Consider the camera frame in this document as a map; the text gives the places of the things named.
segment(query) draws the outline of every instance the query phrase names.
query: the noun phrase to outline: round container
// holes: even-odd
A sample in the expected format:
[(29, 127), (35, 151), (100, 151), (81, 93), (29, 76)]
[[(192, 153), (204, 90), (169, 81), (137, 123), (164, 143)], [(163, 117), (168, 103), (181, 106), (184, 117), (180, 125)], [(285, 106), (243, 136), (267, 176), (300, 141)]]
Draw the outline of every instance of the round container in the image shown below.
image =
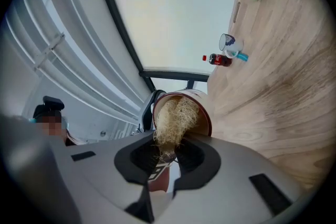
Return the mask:
[(198, 121), (196, 127), (188, 130), (188, 133), (196, 133), (211, 136), (212, 133), (212, 122), (214, 109), (212, 102), (208, 95), (202, 91), (195, 89), (185, 89), (176, 92), (170, 92), (161, 96), (155, 103), (153, 109), (153, 122), (156, 128), (156, 118), (160, 110), (172, 98), (180, 99), (182, 97), (187, 97), (198, 104), (200, 111), (198, 113)]

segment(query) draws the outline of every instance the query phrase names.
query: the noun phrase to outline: gray machine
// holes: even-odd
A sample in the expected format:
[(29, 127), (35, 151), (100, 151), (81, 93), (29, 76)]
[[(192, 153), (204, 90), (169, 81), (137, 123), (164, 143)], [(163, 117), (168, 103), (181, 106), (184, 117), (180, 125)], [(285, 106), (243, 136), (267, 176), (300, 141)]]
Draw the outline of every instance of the gray machine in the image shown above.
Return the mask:
[(148, 179), (159, 153), (148, 111), (162, 94), (148, 98), (138, 134), (96, 144), (66, 147), (28, 121), (1, 117), (8, 174), (56, 223), (283, 223), (296, 214), (291, 204), (303, 191), (269, 160), (241, 145), (188, 134), (175, 151), (181, 177), (155, 217)]

